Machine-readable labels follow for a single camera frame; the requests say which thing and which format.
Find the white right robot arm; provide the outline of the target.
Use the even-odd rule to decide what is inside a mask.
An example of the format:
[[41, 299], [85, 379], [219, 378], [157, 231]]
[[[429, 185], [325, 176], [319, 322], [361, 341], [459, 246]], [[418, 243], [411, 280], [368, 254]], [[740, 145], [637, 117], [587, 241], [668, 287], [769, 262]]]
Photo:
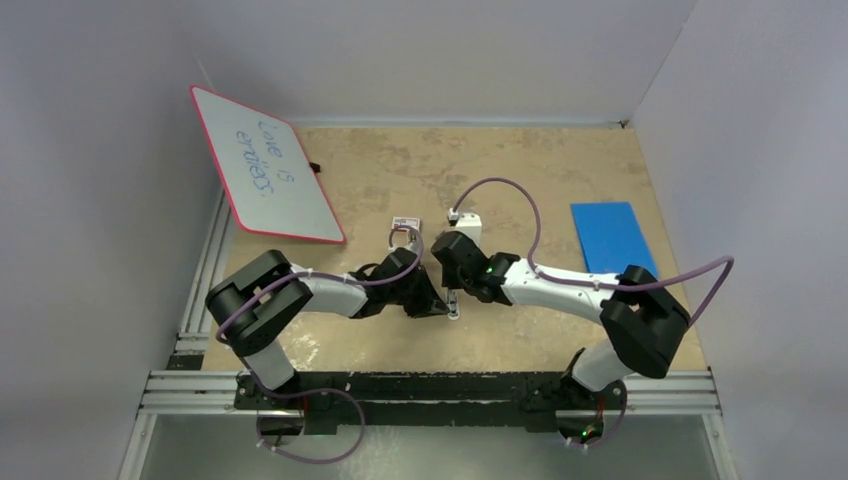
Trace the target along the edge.
[[431, 253], [442, 267], [442, 284], [483, 303], [536, 306], [600, 325], [607, 337], [575, 355], [561, 381], [564, 399], [584, 407], [600, 391], [632, 373], [664, 378], [690, 327], [686, 308], [655, 277], [628, 266], [621, 274], [587, 274], [537, 266], [516, 254], [483, 253], [459, 231], [440, 234]]

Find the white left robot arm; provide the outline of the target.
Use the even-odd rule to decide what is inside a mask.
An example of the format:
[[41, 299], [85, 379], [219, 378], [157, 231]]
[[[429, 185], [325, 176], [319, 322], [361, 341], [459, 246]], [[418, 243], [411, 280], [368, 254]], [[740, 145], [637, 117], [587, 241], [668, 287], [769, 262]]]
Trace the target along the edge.
[[410, 318], [449, 312], [419, 255], [402, 247], [380, 263], [338, 275], [306, 269], [281, 251], [268, 250], [214, 286], [205, 298], [218, 325], [216, 339], [258, 377], [260, 397], [275, 409], [289, 407], [298, 395], [297, 370], [278, 342], [298, 314], [362, 319], [380, 314], [388, 305], [402, 307]]

